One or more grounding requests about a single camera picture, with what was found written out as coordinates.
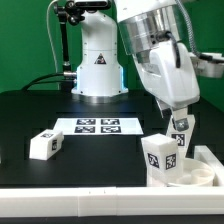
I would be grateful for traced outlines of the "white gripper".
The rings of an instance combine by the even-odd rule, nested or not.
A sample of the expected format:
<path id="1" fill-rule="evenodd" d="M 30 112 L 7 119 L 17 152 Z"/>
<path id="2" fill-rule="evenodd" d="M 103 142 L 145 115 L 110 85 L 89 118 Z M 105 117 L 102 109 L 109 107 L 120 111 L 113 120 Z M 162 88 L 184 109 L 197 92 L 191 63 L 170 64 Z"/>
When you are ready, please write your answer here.
<path id="1" fill-rule="evenodd" d="M 182 43 L 177 47 L 179 68 L 171 41 L 160 42 L 156 48 L 140 52 L 133 59 L 143 87 L 158 98 L 161 116 L 169 118 L 172 114 L 175 129 L 185 131 L 189 124 L 188 109 L 184 107 L 197 102 L 200 91 L 188 50 Z M 170 107 L 178 110 L 171 112 Z"/>

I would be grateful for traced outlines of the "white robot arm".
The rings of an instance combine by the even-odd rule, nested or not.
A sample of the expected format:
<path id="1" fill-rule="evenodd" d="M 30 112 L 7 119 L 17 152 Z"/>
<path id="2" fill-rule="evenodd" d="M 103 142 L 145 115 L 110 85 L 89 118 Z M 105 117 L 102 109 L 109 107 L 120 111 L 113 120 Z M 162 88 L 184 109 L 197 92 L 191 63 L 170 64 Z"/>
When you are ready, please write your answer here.
<path id="1" fill-rule="evenodd" d="M 208 67 L 224 60 L 196 50 L 182 1 L 74 0 L 74 7 L 82 26 L 83 61 L 72 92 L 96 100 L 125 91 L 114 55 L 120 32 L 145 90 L 163 114 L 172 114 L 177 131 L 188 129 L 187 107 L 200 98 L 192 59 Z"/>

